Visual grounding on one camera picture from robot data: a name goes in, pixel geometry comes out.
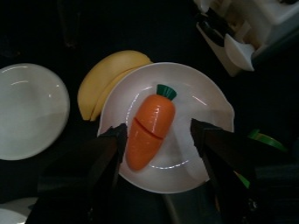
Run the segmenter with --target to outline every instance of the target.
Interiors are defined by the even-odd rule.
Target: white bowl
[[[17,160],[44,151],[69,116],[69,95],[45,67],[16,64],[0,70],[0,158]]]
[[[0,224],[24,224],[37,198],[23,198],[0,204]]]
[[[127,160],[120,175],[135,186],[155,193],[180,193],[202,185],[210,178],[194,146],[191,120],[212,123],[234,130],[234,109],[211,79],[194,68],[176,63],[155,63],[135,70],[116,85],[103,108],[99,134],[120,123],[130,131],[136,110],[156,84],[176,91],[172,103],[176,114],[163,146],[142,171],[132,171]]]

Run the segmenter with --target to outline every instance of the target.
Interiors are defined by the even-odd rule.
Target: yellow banana
[[[107,101],[107,98],[108,98],[108,94],[111,92],[111,90],[114,89],[115,85],[126,78],[126,76],[134,72],[135,70],[138,69],[138,67],[132,68],[132,69],[128,69],[127,71],[124,71],[107,85],[104,91],[100,93],[100,96],[97,98],[97,104],[96,104],[96,107],[93,109],[93,112],[92,112],[92,115],[91,115],[91,118],[89,120],[93,122],[96,121],[99,115],[100,115],[100,112],[101,112],[101,109],[104,107],[104,104],[105,104],[105,101]]]
[[[101,92],[108,83],[127,70],[151,63],[148,57],[126,50],[109,54],[89,70],[79,87],[79,112],[83,120],[89,120]]]

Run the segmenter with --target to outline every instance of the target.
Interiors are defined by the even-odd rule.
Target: dark background
[[[138,50],[152,62],[171,61],[199,69],[219,85],[235,109],[235,132],[246,136],[252,129],[260,129],[292,148],[299,137],[299,43],[262,61],[254,73],[232,78],[195,27],[196,7],[191,0],[87,0],[60,4],[51,0],[1,0],[0,4],[1,44],[7,39],[11,47],[11,52],[0,55],[0,67],[15,63],[48,67],[65,83],[71,103],[69,121],[52,146],[24,160],[0,160],[0,203],[36,196],[43,168],[96,136],[99,122],[80,118],[77,91],[93,65],[120,50]],[[59,8],[67,15],[64,23]],[[65,27],[69,46],[63,35]],[[116,195],[116,223],[170,223],[159,194],[138,189],[120,178]]]

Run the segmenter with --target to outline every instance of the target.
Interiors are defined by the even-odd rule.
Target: toy carrot
[[[126,160],[128,167],[142,170],[159,151],[171,128],[175,115],[172,99],[175,91],[158,85],[156,94],[150,95],[135,114],[128,139]]]

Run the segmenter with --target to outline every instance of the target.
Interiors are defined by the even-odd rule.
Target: green object
[[[238,175],[239,180],[242,181],[243,185],[246,186],[246,188],[250,187],[250,182],[248,180],[239,174]]]
[[[156,86],[156,94],[164,96],[167,99],[172,100],[176,96],[176,92],[172,88],[167,87],[163,84],[158,84]]]
[[[258,140],[259,142],[268,144],[270,146],[278,148],[283,152],[288,152],[288,149],[271,137],[259,133],[259,129],[254,129],[248,134],[251,139]]]

